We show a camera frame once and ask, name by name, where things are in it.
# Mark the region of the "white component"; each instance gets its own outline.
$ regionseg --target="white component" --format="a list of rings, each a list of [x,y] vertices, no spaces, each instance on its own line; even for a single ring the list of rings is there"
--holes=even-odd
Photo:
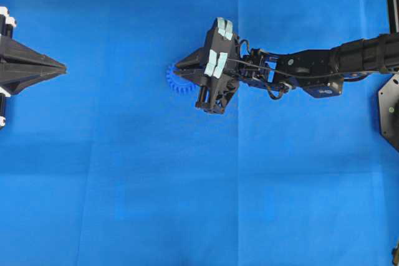
[[[218,17],[218,32],[227,40],[231,40],[233,37],[233,23],[229,20],[224,20],[223,18]]]
[[[229,20],[227,20],[225,36],[226,36],[227,40],[231,40],[231,38],[233,37],[233,23]]]
[[[0,93],[3,93],[7,98],[11,97],[11,94],[2,87],[0,87]]]
[[[209,60],[208,63],[206,64],[205,68],[205,75],[208,75],[209,77],[212,76],[214,68],[216,67],[216,59],[218,58],[218,54],[213,51],[212,49],[209,51]]]
[[[224,66],[226,66],[226,61],[227,61],[227,56],[228,54],[225,52],[220,52],[219,59],[218,59],[218,65],[216,66],[213,76],[215,76],[217,79],[222,76]]]
[[[0,6],[0,15],[3,15],[5,17],[9,17],[9,12],[8,12],[8,8],[6,8],[5,6]]]
[[[13,28],[17,27],[17,22],[15,21],[14,17],[7,17],[6,24],[13,26]]]
[[[218,17],[218,29],[219,34],[224,37],[226,35],[226,22],[221,17]]]

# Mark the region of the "metal bracket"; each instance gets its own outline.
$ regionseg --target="metal bracket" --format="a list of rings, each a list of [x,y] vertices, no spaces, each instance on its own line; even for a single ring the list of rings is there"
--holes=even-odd
[[[382,136],[399,151],[399,75],[393,76],[378,92]]]

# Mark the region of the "blue backdrop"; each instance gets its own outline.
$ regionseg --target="blue backdrop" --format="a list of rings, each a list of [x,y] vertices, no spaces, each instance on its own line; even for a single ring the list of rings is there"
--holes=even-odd
[[[165,80],[215,17],[254,47],[327,49],[388,32],[386,0],[0,4],[16,40],[68,66],[9,101],[0,265],[390,264],[399,154],[376,98],[389,77],[325,100],[241,85],[223,116]]]

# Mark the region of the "cable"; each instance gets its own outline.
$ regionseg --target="cable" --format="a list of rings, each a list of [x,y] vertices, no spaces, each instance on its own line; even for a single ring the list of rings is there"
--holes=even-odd
[[[238,44],[236,47],[239,47],[239,48],[240,48],[240,51],[241,51],[241,46],[242,46],[244,43],[247,44],[247,52],[248,52],[248,54],[250,54],[251,51],[249,50],[249,42],[248,42],[248,40],[246,40],[246,39],[241,40],[241,41],[239,42],[239,44]]]
[[[357,78],[345,78],[344,82],[358,82],[358,81],[362,81],[363,79],[366,79],[368,77],[369,74],[364,75],[364,76],[360,76]]]
[[[326,78],[326,77],[333,77],[333,76],[336,76],[336,75],[348,74],[348,72],[336,72],[336,73],[325,74],[325,75],[317,75],[317,76],[301,76],[301,75],[290,74],[290,73],[287,73],[287,72],[276,70],[276,69],[273,69],[273,68],[270,68],[270,67],[263,67],[261,65],[253,65],[253,64],[250,64],[249,62],[245,62],[245,61],[239,60],[239,59],[228,59],[228,60],[230,60],[232,62],[239,62],[241,64],[247,65],[248,67],[255,67],[255,68],[265,69],[265,70],[269,70],[269,71],[272,71],[272,72],[275,72],[275,73],[279,73],[279,74],[284,75],[284,76],[295,77],[295,78],[298,78],[298,79],[317,79],[317,78]],[[374,74],[374,73],[379,73],[379,71],[362,71],[362,73]]]
[[[265,86],[266,86],[267,93],[269,94],[269,96],[270,96],[270,98],[271,98],[272,100],[280,100],[280,99],[282,98],[282,96],[284,96],[284,91],[283,91],[283,90],[279,90],[279,95],[278,95],[278,96],[275,96],[275,95],[272,93],[272,89],[271,89],[271,87],[269,86],[269,84],[268,84],[268,83],[265,83]]]

